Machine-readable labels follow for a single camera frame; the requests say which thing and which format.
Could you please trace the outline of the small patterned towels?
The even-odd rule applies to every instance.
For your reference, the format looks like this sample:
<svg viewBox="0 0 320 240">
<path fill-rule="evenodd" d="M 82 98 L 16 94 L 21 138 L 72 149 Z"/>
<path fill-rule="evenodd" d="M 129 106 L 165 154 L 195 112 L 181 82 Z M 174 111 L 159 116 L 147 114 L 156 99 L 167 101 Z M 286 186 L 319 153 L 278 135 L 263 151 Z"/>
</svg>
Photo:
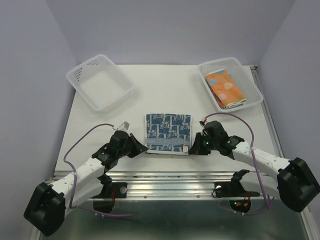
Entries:
<svg viewBox="0 0 320 240">
<path fill-rule="evenodd" d="M 148 113 L 145 115 L 145 145 L 149 154 L 187 155 L 192 146 L 190 114 Z"/>
</svg>

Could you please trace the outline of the pastel orange dot towel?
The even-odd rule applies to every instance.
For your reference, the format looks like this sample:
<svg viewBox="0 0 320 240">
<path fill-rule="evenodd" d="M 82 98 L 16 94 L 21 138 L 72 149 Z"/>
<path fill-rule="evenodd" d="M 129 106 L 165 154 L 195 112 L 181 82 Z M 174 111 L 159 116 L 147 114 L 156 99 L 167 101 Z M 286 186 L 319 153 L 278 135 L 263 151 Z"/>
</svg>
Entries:
<svg viewBox="0 0 320 240">
<path fill-rule="evenodd" d="M 221 109 L 232 109 L 247 101 L 226 69 L 208 73 L 205 81 Z"/>
</svg>

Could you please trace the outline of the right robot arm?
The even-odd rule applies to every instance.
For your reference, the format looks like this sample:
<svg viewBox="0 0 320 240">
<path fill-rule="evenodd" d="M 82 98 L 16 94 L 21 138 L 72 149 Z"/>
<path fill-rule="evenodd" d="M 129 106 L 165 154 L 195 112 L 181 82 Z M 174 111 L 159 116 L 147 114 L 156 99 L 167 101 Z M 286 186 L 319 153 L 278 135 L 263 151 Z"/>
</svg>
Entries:
<svg viewBox="0 0 320 240">
<path fill-rule="evenodd" d="M 189 155 L 207 156 L 212 151 L 255 168 L 242 169 L 230 181 L 221 182 L 212 195 L 215 198 L 243 197 L 259 193 L 280 199 L 294 212 L 302 212 L 320 193 L 320 185 L 307 163 L 301 158 L 289 160 L 264 152 L 238 136 L 228 136 L 220 122 L 202 121 Z"/>
</svg>

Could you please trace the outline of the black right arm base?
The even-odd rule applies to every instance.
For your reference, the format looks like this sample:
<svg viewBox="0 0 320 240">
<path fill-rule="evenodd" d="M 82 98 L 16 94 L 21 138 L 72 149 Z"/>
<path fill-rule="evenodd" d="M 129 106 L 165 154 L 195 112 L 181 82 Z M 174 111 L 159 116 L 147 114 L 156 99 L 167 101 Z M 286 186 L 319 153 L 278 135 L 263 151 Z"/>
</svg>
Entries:
<svg viewBox="0 0 320 240">
<path fill-rule="evenodd" d="M 231 181 L 218 181 L 214 185 L 212 191 L 214 198 L 244 198 L 244 197 L 259 197 L 260 193 L 255 191 L 246 191 L 239 183 Z"/>
</svg>

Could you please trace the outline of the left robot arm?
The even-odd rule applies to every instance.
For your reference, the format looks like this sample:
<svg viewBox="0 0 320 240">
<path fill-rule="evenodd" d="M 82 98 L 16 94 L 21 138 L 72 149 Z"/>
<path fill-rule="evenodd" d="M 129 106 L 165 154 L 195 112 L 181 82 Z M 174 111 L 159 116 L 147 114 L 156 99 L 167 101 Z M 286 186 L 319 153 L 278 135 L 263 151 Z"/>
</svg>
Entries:
<svg viewBox="0 0 320 240">
<path fill-rule="evenodd" d="M 117 130 L 108 143 L 100 147 L 83 165 L 52 183 L 40 183 L 23 214 L 46 237 L 54 234 L 66 216 L 88 199 L 106 197 L 112 192 L 107 172 L 123 157 L 134 158 L 148 148 L 133 134 Z"/>
</svg>

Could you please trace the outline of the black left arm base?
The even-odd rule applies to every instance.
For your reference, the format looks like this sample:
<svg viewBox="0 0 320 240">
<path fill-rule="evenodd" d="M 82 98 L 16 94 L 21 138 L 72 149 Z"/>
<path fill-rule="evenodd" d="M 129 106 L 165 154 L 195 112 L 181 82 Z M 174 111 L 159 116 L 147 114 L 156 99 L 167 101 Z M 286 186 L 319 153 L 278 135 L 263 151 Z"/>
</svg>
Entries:
<svg viewBox="0 0 320 240">
<path fill-rule="evenodd" d="M 125 199 L 127 197 L 127 182 L 111 182 L 103 186 L 101 192 L 93 198 L 98 199 Z"/>
</svg>

